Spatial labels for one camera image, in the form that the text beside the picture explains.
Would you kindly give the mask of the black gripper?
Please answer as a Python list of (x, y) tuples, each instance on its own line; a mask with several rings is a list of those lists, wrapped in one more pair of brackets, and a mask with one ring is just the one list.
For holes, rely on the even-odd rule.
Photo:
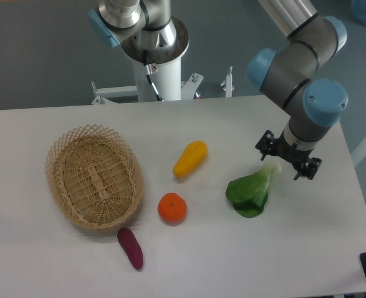
[(311, 143), (301, 142), (291, 132), (282, 132), (280, 137), (275, 138), (270, 130), (266, 130), (261, 139), (256, 143), (255, 149), (261, 153), (261, 160), (266, 156), (279, 156), (289, 162), (296, 170), (294, 180), (307, 178), (312, 180), (322, 164), (322, 159), (312, 157)]

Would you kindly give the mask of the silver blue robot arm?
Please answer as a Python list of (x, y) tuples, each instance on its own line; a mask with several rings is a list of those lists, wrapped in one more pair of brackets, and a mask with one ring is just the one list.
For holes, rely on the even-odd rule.
[[(345, 45), (347, 31), (340, 20), (321, 17), (309, 1), (262, 1), (262, 6), (289, 44), (280, 52), (257, 53), (246, 77), (290, 120), (279, 137), (265, 132), (256, 148), (289, 162), (298, 177), (313, 179), (321, 160), (311, 152), (341, 117), (348, 96), (339, 83), (310, 77)], [(181, 83), (189, 33), (171, 15), (169, 1), (100, 1), (88, 19), (106, 45), (122, 47), (131, 59), (141, 102), (194, 97), (193, 81)]]

